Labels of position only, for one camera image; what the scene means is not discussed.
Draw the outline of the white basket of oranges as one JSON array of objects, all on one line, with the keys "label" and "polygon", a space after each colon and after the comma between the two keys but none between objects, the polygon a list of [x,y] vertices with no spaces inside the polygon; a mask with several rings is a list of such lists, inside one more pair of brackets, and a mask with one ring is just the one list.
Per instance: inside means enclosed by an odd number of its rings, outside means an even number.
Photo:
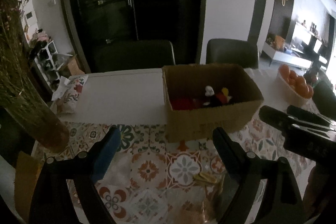
[{"label": "white basket of oranges", "polygon": [[302,107],[312,99],[313,88],[306,83],[303,76],[299,76],[288,65],[280,65],[277,73],[277,84],[286,102],[296,107]]}]

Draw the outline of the dark chair at right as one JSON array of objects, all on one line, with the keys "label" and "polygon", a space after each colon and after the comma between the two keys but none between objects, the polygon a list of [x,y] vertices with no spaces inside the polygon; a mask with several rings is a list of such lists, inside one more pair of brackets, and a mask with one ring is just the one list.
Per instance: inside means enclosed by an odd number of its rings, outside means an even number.
[{"label": "dark chair at right", "polygon": [[331,88],[324,81],[319,81],[313,88],[312,97],[318,111],[330,119],[336,118],[336,98]]}]

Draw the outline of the white tv cabinet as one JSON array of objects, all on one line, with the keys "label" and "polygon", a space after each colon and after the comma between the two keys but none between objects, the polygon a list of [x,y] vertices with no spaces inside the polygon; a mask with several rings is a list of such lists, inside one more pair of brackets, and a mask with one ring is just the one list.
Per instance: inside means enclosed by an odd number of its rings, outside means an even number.
[{"label": "white tv cabinet", "polygon": [[276,51],[269,44],[265,43],[262,52],[265,53],[270,58],[270,64],[279,63],[290,65],[291,67],[296,67],[300,69],[309,69],[312,65],[310,60],[294,56],[292,54],[287,54],[281,51]]}]

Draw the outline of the patterned floral tablecloth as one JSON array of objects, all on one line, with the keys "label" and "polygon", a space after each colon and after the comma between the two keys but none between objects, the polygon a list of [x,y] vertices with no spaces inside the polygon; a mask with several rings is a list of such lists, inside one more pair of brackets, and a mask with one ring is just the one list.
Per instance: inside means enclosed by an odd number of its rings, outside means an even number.
[{"label": "patterned floral tablecloth", "polygon": [[[286,110],[276,71],[243,71],[241,78],[247,76],[262,92],[263,104]],[[75,113],[59,117],[70,132],[65,150],[52,153],[36,142],[31,155],[41,161],[71,159],[114,126],[121,133],[120,147],[96,189],[117,223],[214,223],[210,204],[219,183],[206,185],[194,177],[205,173],[220,181],[225,166],[210,137],[177,143],[166,139],[164,90],[162,69],[90,74]],[[303,197],[315,162],[285,150],[284,137],[258,113],[230,138],[262,159],[286,157]]]}]

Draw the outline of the mickey plush toy in box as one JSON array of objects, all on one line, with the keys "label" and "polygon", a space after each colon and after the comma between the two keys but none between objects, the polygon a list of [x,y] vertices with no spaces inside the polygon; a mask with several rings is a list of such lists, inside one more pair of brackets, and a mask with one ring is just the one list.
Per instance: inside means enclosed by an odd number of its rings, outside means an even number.
[{"label": "mickey plush toy in box", "polygon": [[220,107],[228,104],[231,100],[229,91],[227,88],[222,88],[220,92],[215,93],[211,86],[205,87],[205,101],[203,102],[204,107]]}]

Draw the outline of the dark chair behind table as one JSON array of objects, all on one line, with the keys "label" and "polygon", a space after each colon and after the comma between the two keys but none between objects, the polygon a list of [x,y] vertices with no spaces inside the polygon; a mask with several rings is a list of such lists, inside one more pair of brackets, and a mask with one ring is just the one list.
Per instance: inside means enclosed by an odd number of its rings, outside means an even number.
[{"label": "dark chair behind table", "polygon": [[236,39],[211,39],[207,43],[206,64],[237,64],[243,68],[259,67],[256,44]]}]

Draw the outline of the floral tissue pouch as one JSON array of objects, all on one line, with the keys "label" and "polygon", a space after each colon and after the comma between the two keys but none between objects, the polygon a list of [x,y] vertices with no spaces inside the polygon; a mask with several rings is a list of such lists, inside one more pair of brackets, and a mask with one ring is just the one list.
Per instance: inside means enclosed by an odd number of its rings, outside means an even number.
[{"label": "floral tissue pouch", "polygon": [[88,75],[72,76],[60,78],[60,83],[56,91],[52,94],[52,104],[50,109],[54,114],[73,114]]}]

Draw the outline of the brown cardboard box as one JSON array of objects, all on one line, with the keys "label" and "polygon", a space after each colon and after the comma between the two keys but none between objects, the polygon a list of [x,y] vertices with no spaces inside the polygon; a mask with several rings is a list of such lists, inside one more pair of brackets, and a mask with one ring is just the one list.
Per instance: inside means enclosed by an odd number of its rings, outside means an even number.
[{"label": "brown cardboard box", "polygon": [[236,64],[165,66],[162,79],[170,143],[209,138],[217,127],[239,131],[264,101]]}]

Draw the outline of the brown wooden coaster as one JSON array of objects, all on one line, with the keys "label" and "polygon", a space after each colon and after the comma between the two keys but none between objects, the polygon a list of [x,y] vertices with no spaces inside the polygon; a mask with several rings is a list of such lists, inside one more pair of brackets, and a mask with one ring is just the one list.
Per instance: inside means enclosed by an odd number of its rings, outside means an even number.
[{"label": "brown wooden coaster", "polygon": [[15,169],[14,203],[25,223],[29,220],[31,202],[42,166],[41,161],[22,151],[19,153]]}]

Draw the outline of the glass vase with dried flowers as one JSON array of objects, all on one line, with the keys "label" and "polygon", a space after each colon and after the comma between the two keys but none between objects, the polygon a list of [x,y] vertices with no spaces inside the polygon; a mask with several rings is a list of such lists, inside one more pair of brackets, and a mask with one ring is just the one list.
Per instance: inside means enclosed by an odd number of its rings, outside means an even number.
[{"label": "glass vase with dried flowers", "polygon": [[70,133],[31,83],[24,46],[18,0],[1,0],[1,106],[41,145],[60,153]]}]

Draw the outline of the white shoe rack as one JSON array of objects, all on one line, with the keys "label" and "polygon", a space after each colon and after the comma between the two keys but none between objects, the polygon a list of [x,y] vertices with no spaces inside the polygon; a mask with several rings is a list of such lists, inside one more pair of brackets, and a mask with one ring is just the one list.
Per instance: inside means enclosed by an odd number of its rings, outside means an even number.
[{"label": "white shoe rack", "polygon": [[41,48],[35,57],[35,63],[37,64],[45,82],[52,90],[56,91],[60,83],[60,74],[58,73],[58,67],[56,66],[56,57],[58,50],[55,47],[54,41],[44,41],[41,43]]}]

